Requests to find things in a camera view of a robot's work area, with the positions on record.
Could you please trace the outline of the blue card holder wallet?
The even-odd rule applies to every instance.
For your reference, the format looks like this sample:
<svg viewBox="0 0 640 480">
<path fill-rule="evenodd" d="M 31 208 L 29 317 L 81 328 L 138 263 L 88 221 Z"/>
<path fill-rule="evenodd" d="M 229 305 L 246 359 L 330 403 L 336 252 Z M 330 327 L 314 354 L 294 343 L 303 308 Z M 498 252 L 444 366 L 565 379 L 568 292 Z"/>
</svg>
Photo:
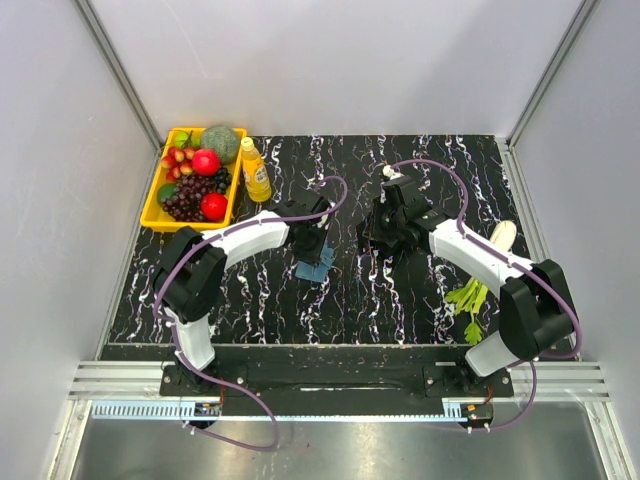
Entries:
<svg viewBox="0 0 640 480">
<path fill-rule="evenodd" d="M 323 283 L 333 266 L 334 258 L 334 249 L 324 245 L 317 263 L 298 262 L 295 269 L 295 276 L 301 280 Z"/>
</svg>

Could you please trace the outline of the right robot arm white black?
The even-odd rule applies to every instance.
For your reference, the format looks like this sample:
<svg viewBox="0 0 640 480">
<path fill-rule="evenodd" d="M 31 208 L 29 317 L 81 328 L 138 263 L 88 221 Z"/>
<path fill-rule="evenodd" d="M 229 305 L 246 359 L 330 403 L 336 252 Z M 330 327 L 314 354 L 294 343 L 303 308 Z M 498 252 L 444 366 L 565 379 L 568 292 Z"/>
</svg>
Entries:
<svg viewBox="0 0 640 480">
<path fill-rule="evenodd" d="M 491 375 L 530 361 L 579 325 L 562 268 L 535 263 L 481 237 L 446 210 L 433 206 L 417 183 L 392 168 L 383 171 L 382 192 L 358 225 L 361 249 L 390 257 L 409 248 L 456 265 L 480 281 L 499 301 L 496 333 L 471 347 L 455 375 L 457 388 L 480 394 Z"/>
</svg>

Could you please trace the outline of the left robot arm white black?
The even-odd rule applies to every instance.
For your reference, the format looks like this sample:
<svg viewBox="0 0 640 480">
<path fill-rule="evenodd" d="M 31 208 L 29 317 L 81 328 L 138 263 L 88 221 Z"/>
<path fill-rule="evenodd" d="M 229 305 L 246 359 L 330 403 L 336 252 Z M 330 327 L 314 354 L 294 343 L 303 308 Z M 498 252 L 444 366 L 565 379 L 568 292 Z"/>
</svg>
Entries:
<svg viewBox="0 0 640 480">
<path fill-rule="evenodd" d="M 152 277 L 152 311 L 172 332 L 175 355 L 186 366 L 182 383 L 193 394 L 209 393 L 217 381 L 208 317 L 225 271 L 285 246 L 298 260 L 319 263 L 327 223 L 340 206 L 306 191 L 300 201 L 279 203 L 229 227 L 182 227 L 174 234 Z"/>
</svg>

